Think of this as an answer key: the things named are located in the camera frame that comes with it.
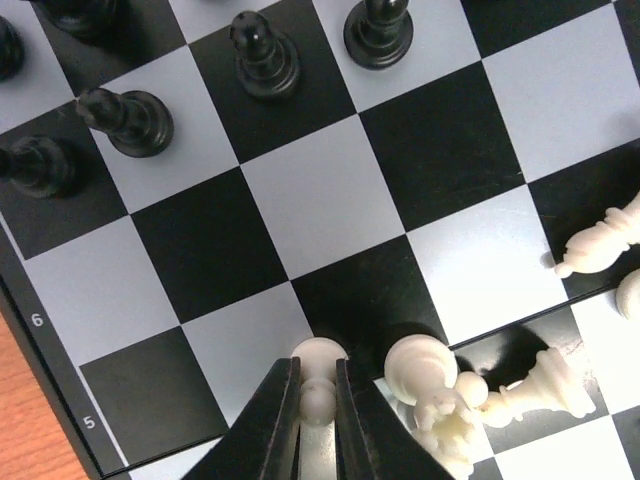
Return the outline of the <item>white rook piece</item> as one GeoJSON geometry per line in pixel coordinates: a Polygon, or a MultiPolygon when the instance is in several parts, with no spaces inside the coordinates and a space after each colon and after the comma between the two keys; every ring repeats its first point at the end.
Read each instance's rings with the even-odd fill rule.
{"type": "Polygon", "coordinates": [[[413,407],[413,438],[453,478],[474,471],[479,436],[474,413],[454,389],[455,356],[438,339],[412,334],[396,341],[384,362],[384,377],[394,396],[413,407]]]}

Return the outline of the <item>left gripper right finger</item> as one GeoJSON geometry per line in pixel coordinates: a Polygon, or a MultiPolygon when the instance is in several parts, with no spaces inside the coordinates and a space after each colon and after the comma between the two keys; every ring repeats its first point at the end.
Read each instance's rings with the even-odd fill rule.
{"type": "Polygon", "coordinates": [[[336,362],[336,462],[340,479],[449,479],[406,430],[374,382],[348,359],[336,362]]]}

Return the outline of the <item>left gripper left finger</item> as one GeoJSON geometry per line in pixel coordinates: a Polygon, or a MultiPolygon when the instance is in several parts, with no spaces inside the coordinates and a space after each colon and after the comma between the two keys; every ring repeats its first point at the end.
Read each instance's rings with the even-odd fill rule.
{"type": "Polygon", "coordinates": [[[299,434],[301,363],[274,362],[230,430],[184,480],[289,479],[299,434]]]}

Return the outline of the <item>white pawn piece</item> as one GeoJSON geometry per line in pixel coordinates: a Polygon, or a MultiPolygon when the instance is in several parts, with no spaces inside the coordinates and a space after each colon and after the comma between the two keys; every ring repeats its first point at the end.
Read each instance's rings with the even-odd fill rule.
{"type": "Polygon", "coordinates": [[[336,414],[336,362],[347,359],[344,348],[334,340],[313,337],[292,352],[300,360],[301,420],[312,427],[329,425],[336,414]]]}

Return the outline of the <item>black magnetic chess board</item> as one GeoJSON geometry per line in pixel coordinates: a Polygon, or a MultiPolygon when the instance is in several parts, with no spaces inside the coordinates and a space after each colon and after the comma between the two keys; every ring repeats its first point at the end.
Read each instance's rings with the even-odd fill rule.
{"type": "Polygon", "coordinates": [[[477,479],[635,479],[639,326],[608,269],[558,277],[566,241],[639,189],[635,1],[413,1],[406,56],[357,66],[349,1],[122,1],[82,43],[27,1],[1,144],[46,135],[77,191],[1,186],[4,316],[92,479],[177,479],[272,363],[339,342],[375,380],[398,336],[449,345],[491,388],[555,347],[596,410],[488,429],[477,479]],[[234,17],[295,43],[280,100],[235,74],[234,17]],[[132,158],[78,116],[93,88],[149,92],[173,139],[132,158]]]}

